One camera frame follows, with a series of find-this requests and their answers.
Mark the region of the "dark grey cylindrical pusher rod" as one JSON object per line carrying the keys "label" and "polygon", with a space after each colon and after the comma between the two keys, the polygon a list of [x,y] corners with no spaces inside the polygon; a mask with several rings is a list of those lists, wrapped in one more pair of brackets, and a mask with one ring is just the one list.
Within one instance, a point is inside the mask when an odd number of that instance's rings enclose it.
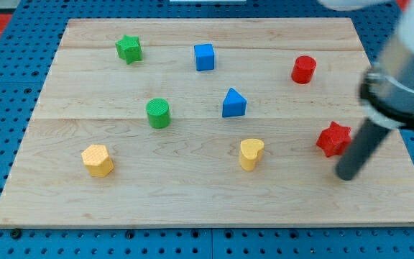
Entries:
{"label": "dark grey cylindrical pusher rod", "polygon": [[345,181],[353,180],[389,133],[390,129],[365,119],[336,164],[336,175]]}

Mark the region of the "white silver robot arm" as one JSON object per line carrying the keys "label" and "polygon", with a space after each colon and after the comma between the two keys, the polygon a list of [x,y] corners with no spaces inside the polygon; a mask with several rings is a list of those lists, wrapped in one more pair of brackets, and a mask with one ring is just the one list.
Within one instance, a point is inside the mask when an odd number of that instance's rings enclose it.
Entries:
{"label": "white silver robot arm", "polygon": [[335,167],[345,181],[357,176],[390,131],[414,131],[414,0],[362,76],[359,100],[366,118]]}

